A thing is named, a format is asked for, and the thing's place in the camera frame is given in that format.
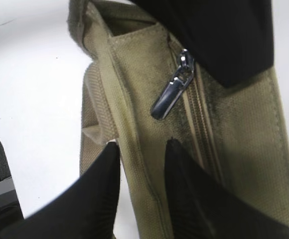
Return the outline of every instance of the zipper teeth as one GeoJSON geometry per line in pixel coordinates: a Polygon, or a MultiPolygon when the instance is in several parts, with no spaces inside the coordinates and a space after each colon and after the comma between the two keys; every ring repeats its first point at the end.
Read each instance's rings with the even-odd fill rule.
{"type": "Polygon", "coordinates": [[[187,89],[188,108],[191,116],[191,130],[193,141],[198,142],[195,147],[198,156],[202,160],[201,166],[215,177],[218,182],[223,183],[221,170],[218,162],[217,153],[211,139],[209,127],[206,121],[204,105],[201,98],[201,84],[198,85],[201,78],[199,77],[199,67],[197,66],[195,77],[187,89]]]}

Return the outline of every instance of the white surface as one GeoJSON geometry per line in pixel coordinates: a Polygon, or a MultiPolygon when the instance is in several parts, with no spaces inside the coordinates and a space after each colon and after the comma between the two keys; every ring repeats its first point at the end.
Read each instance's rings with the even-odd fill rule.
{"type": "MultiPolygon", "coordinates": [[[[273,4],[276,69],[289,131],[289,1],[273,4]]],[[[0,0],[0,24],[16,18],[0,27],[0,140],[25,216],[78,178],[81,86],[90,59],[67,33],[67,5],[0,0]]],[[[137,238],[125,181],[117,222],[118,238],[137,238]]]]}

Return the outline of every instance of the zipper pull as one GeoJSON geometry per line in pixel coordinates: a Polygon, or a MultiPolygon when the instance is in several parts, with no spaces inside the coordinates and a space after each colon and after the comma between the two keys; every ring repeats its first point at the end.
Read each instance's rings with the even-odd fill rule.
{"type": "Polygon", "coordinates": [[[177,58],[178,68],[151,108],[151,116],[156,120],[164,119],[194,78],[194,59],[183,49],[177,58]]]}

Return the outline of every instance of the canvas fabric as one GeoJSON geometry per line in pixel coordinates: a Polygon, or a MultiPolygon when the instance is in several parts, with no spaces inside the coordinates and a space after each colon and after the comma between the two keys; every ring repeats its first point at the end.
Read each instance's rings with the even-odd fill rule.
{"type": "Polygon", "coordinates": [[[170,138],[238,198],[289,226],[289,143],[274,68],[226,89],[197,64],[194,83],[166,119],[155,120],[150,108],[182,49],[172,34],[137,6],[106,1],[72,0],[68,24],[92,61],[83,87],[81,173],[117,140],[142,239],[173,238],[163,172],[170,138]],[[217,165],[204,161],[204,145],[217,165]]]}

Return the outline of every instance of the khaki canvas bag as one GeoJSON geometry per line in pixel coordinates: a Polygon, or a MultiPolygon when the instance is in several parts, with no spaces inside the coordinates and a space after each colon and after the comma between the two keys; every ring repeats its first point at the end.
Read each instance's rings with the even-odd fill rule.
{"type": "Polygon", "coordinates": [[[140,238],[173,238],[167,140],[237,198],[289,227],[289,144],[274,68],[224,88],[195,65],[163,120],[150,115],[183,47],[136,5],[72,0],[69,30],[91,57],[83,86],[81,173],[106,142],[120,147],[140,238]]]}

